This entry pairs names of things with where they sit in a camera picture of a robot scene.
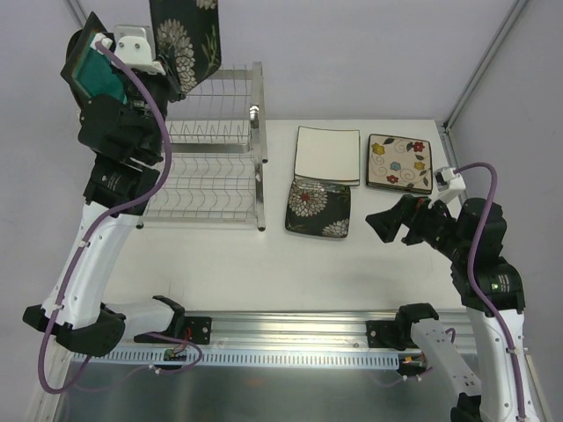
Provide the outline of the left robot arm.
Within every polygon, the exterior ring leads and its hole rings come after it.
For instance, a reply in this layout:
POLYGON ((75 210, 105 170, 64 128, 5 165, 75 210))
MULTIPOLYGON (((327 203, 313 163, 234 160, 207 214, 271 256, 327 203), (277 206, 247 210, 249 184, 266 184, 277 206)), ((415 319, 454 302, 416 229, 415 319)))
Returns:
POLYGON ((169 70, 124 69, 95 50, 70 53, 62 68, 80 109, 78 140, 96 157, 84 189, 73 249, 49 297, 26 308, 23 320, 73 353, 101 357, 122 340, 157 334, 179 340, 184 309, 155 295, 129 305, 105 303, 106 285, 130 232, 171 167, 165 126, 168 105, 183 99, 169 70))

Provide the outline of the round silver-rimmed cream plate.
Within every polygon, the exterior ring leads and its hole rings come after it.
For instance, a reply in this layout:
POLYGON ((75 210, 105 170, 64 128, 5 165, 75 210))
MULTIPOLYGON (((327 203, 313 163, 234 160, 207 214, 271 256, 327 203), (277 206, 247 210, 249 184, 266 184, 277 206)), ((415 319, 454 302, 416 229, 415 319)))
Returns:
MULTIPOLYGON (((82 29, 79 29, 76 32, 74 32, 72 34, 72 36, 70 37, 68 45, 67 45, 67 49, 66 49, 66 54, 65 54, 66 62, 69 61, 69 58, 70 58, 70 56, 71 56, 79 38, 80 38, 80 35, 82 34, 82 31, 83 31, 82 29)), ((84 104, 83 104, 82 99, 79 97, 77 91, 74 88, 70 88, 70 91, 71 91, 73 98, 75 99, 75 101, 77 103, 78 109, 82 110, 84 104)))

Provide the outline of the dark square teal-centre plate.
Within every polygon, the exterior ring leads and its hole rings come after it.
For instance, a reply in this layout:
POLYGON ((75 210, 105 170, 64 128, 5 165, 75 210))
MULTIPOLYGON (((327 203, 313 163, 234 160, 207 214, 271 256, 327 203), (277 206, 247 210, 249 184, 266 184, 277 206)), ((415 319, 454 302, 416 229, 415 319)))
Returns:
POLYGON ((90 47, 96 33, 107 34, 98 16, 91 12, 82 34, 61 70, 62 79, 74 88, 85 105, 88 100, 106 94, 125 102, 123 83, 113 71, 111 62, 103 54, 90 47))

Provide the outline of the black chrysanthemum square plate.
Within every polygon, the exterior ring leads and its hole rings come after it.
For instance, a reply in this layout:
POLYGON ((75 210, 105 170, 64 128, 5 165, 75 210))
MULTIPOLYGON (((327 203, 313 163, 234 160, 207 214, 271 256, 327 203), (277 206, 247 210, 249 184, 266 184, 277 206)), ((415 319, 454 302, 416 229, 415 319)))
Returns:
POLYGON ((218 2, 151 1, 150 17, 157 58, 173 51, 185 99, 222 65, 218 2))

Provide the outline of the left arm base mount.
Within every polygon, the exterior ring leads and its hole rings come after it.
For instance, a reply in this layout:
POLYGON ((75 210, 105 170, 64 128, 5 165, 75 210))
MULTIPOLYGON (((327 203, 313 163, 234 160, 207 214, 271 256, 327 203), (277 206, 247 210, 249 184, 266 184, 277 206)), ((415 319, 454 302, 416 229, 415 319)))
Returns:
POLYGON ((211 341, 213 318, 210 316, 185 316, 184 339, 198 346, 207 346, 211 341))

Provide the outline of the cream floral square plate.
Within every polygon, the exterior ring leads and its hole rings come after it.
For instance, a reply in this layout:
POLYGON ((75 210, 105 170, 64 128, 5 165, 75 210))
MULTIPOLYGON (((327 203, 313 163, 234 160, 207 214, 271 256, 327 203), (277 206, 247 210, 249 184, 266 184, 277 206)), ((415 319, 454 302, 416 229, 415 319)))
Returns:
POLYGON ((429 195, 433 191, 429 141, 370 134, 366 185, 372 188, 429 195))

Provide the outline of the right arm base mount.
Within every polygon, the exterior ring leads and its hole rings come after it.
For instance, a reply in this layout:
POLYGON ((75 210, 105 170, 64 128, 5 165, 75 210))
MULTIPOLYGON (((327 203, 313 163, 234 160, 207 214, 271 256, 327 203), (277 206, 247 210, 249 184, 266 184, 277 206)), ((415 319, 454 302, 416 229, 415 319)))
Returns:
POLYGON ((405 351, 413 343, 403 329, 392 320, 369 320, 365 324, 369 348, 405 351))

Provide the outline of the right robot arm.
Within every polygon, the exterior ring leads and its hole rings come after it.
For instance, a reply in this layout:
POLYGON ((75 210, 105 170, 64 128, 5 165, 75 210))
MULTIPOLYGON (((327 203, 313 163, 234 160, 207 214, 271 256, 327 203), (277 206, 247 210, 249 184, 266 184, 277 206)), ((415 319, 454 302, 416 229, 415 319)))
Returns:
POLYGON ((369 345, 420 349, 450 388, 453 421, 538 421, 523 357, 523 282, 501 256, 507 229, 501 206, 470 198, 452 217, 444 202, 406 194, 365 221, 386 244, 407 227, 403 244, 426 243, 450 261, 472 325, 479 372, 469 369, 427 302, 401 306, 391 321, 368 321, 369 345))

